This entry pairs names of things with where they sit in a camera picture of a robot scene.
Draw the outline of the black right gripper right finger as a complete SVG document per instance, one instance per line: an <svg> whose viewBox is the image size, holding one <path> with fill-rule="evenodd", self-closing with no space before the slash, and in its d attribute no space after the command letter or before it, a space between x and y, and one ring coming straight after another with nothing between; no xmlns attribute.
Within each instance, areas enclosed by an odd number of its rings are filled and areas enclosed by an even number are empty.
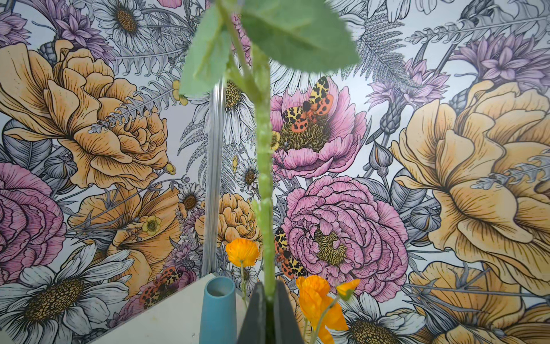
<svg viewBox="0 0 550 344"><path fill-rule="evenodd" d="M295 306L282 281L276 281L274 298L274 333L276 344L304 344L299 324L296 321Z"/></svg>

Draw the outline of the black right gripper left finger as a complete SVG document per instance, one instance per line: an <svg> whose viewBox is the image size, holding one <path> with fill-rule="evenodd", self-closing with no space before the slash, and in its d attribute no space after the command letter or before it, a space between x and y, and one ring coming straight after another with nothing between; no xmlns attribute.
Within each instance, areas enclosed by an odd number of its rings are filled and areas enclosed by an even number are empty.
<svg viewBox="0 0 550 344"><path fill-rule="evenodd" d="M236 343L266 343L266 295L261 282L256 283L251 294L249 306Z"/></svg>

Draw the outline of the orange poppy flower stem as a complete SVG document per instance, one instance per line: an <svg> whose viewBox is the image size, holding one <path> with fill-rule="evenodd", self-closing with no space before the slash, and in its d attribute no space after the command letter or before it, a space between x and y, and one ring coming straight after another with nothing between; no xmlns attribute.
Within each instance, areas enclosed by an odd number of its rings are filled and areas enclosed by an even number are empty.
<svg viewBox="0 0 550 344"><path fill-rule="evenodd" d="M226 253L228 255L229 262L232 265L239 268L241 273L241 291L242 299L245 305L247 305L247 282L245 280L245 269L253 267L256 261L259 259L259 248L256 244L248 239L238 238L229 242L226 245Z"/></svg>

